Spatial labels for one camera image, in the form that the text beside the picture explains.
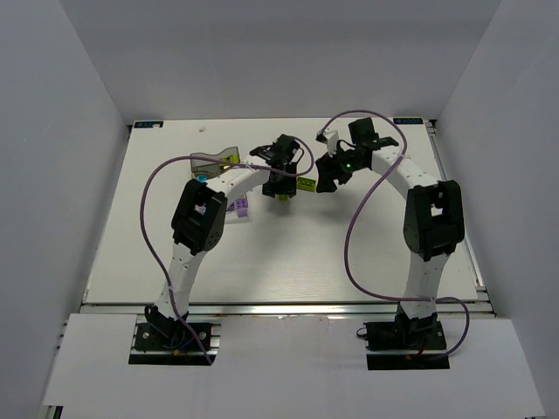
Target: white enclosure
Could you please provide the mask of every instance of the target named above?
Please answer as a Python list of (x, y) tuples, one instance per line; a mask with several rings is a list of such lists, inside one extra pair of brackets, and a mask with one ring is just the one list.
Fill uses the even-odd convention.
[[(522, 380), (499, 400), (527, 388), (533, 409), (519, 417), (542, 413), (528, 365), (547, 417), (559, 417), (557, 45), (556, 0), (4, 2), (0, 416), (34, 418), (43, 400), (106, 224), (125, 124), (368, 107), (438, 119), (483, 278), (511, 319), (473, 331), (457, 364), (473, 347), (487, 362), (506, 353)], [(484, 333), (510, 345), (488, 347)], [(492, 371), (512, 381), (508, 366)]]

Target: purple object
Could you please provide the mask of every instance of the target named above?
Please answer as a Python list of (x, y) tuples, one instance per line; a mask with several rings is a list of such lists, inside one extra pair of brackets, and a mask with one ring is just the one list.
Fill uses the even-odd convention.
[(248, 216), (248, 200), (245, 197), (235, 201), (235, 208), (237, 209), (237, 216), (239, 218)]

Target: purple cable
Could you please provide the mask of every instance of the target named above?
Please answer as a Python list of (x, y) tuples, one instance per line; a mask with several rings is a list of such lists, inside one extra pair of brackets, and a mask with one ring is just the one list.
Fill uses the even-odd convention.
[[(277, 170), (276, 168), (270, 168), (268, 166), (260, 166), (260, 165), (257, 165), (257, 164), (253, 164), (253, 165), (251, 164), (251, 165), (248, 165), (248, 167), (259, 168), (259, 169), (262, 169), (262, 170), (268, 170), (270, 172), (277, 173), (277, 174), (280, 174), (280, 175), (289, 176), (289, 177), (306, 175), (314, 167), (313, 152), (311, 151), (309, 146), (306, 144), (306, 142), (304, 142), (303, 140), (301, 140), (299, 138), (296, 138), (296, 140), (300, 144), (302, 144), (304, 148), (307, 149), (307, 151), (310, 155), (310, 159), (311, 159), (310, 167), (309, 167), (309, 169), (305, 170), (304, 172), (297, 173), (297, 174), (292, 174), (292, 173), (283, 172), (281, 170)], [(146, 245), (148, 246), (149, 252), (152, 254), (155, 261), (157, 262), (157, 264), (159, 265), (159, 267), (163, 271), (163, 275), (165, 276), (165, 281), (167, 282), (167, 287), (169, 288), (169, 299), (171, 301), (171, 307), (173, 308), (173, 313), (175, 314), (176, 318), (183, 324), (183, 326), (185, 326), (189, 330), (189, 332), (192, 333), (192, 337), (196, 340), (196, 343), (198, 344), (198, 347), (200, 347), (200, 350), (202, 351), (202, 353), (206, 357), (206, 360), (211, 365), (211, 358), (208, 355), (208, 353), (206, 352), (206, 350), (204, 348), (204, 345), (202, 344), (202, 341), (200, 340), (200, 338), (198, 338), (198, 335), (194, 331), (194, 329), (186, 322), (185, 319), (183, 319), (183, 317), (180, 315), (178, 309), (176, 308), (175, 294), (173, 293), (173, 290), (172, 290), (173, 283), (171, 282), (169, 272), (167, 271), (167, 268), (165, 267), (165, 264), (163, 263), (161, 258), (159, 258), (159, 255), (155, 251), (154, 246), (152, 245), (151, 241), (149, 240), (148, 232), (146, 231), (145, 209), (146, 209), (146, 200), (148, 199), (149, 186), (151, 185), (151, 182), (154, 180), (155, 176), (163, 168), (167, 167), (169, 164), (174, 163), (176, 161), (185, 161), (185, 160), (200, 160), (200, 161), (209, 161), (209, 162), (212, 162), (212, 163), (223, 164), (223, 161), (217, 160), (217, 159), (211, 159), (210, 157), (182, 155), (182, 156), (174, 157), (172, 159), (164, 161), (159, 166), (157, 166), (157, 168), (151, 173), (151, 175), (149, 175), (148, 181), (146, 182), (146, 186), (144, 186), (143, 192), (141, 194), (140, 229), (141, 229), (141, 236), (143, 237), (144, 242), (146, 242)], [(227, 165), (232, 166), (233, 168), (246, 168), (247, 167), (247, 165), (245, 163), (230, 163), (230, 162), (227, 162)]]
[[(374, 297), (376, 299), (384, 299), (384, 300), (387, 300), (387, 301), (394, 301), (394, 302), (398, 302), (398, 303), (401, 302), (401, 301), (431, 301), (431, 299), (428, 299), (428, 298), (411, 298), (411, 297), (400, 297), (400, 298), (398, 298), (398, 297), (391, 297), (391, 296), (388, 296), (388, 295), (382, 295), (382, 294), (377, 294), (375, 292), (371, 292), (371, 291), (363, 288), (361, 285), (359, 285), (357, 283), (357, 281), (355, 280), (355, 278), (353, 277), (353, 275), (351, 273), (351, 270), (349, 269), (349, 239), (351, 238), (351, 233), (352, 233), (352, 231), (355, 227), (355, 222), (357, 221), (357, 218), (361, 214), (361, 211), (362, 211), (363, 207), (365, 206), (365, 204), (367, 203), (367, 201), (369, 200), (370, 196), (373, 195), (373, 192), (376, 191), (376, 189), (380, 186), (380, 184), (386, 178), (388, 178), (390, 173), (392, 173), (394, 171), (394, 169), (396, 169), (398, 164), (400, 164), (400, 162), (404, 159), (405, 153), (408, 150), (408, 140), (405, 137), (405, 134), (402, 132), (402, 130), (398, 127), (398, 125), (396, 125), (394, 122), (392, 122), (390, 120), (390, 118), (388, 118), (388, 117), (386, 117), (386, 116), (384, 116), (380, 113), (377, 113), (377, 112), (374, 112), (374, 111), (369, 111), (367, 109), (352, 109), (350, 111), (344, 111), (344, 112), (338, 113), (337, 115), (330, 118), (330, 120), (328, 120), (326, 125), (318, 132), (318, 134), (323, 134), (324, 131), (326, 130), (326, 128), (328, 128), (328, 126), (332, 122), (334, 122), (336, 119), (340, 118), (343, 115), (347, 115), (348, 113), (368, 113), (368, 114), (374, 115), (378, 118), (381, 118), (381, 119), (385, 120), (394, 129), (397, 130), (397, 132), (402, 137), (402, 143), (404, 144), (403, 147), (402, 147), (401, 154), (394, 161), (394, 163), (392, 163), (392, 165), (388, 168), (388, 170), (375, 182), (375, 184), (371, 187), (371, 189), (369, 189), (367, 194), (365, 194), (365, 197), (361, 200), (361, 202), (357, 206), (357, 209), (355, 210), (355, 214), (353, 215), (353, 217), (351, 218), (351, 221), (349, 222), (348, 232), (346, 233), (346, 240), (345, 240), (345, 243), (343, 245), (343, 264), (345, 266), (348, 278), (351, 281), (351, 284), (353, 284), (353, 286), (355, 288), (357, 288), (359, 291), (369, 295), (370, 297)], [(461, 299), (457, 299), (456, 297), (441, 297), (441, 298), (435, 299), (436, 303), (443, 303), (443, 302), (446, 302), (446, 301), (458, 302), (462, 306), (462, 308), (464, 308), (464, 313), (466, 315), (466, 325), (464, 327), (464, 332), (462, 333), (462, 336), (460, 337), (460, 339), (456, 343), (456, 345), (454, 345), (454, 347), (452, 347), (451, 349), (449, 349), (445, 353), (432, 357), (432, 359), (442, 358), (444, 356), (448, 356), (448, 355), (454, 353), (462, 345), (462, 343), (466, 339), (466, 336), (468, 334), (468, 330), (470, 329), (470, 311), (468, 310), (468, 307), (464, 303), (464, 301), (462, 301)]]

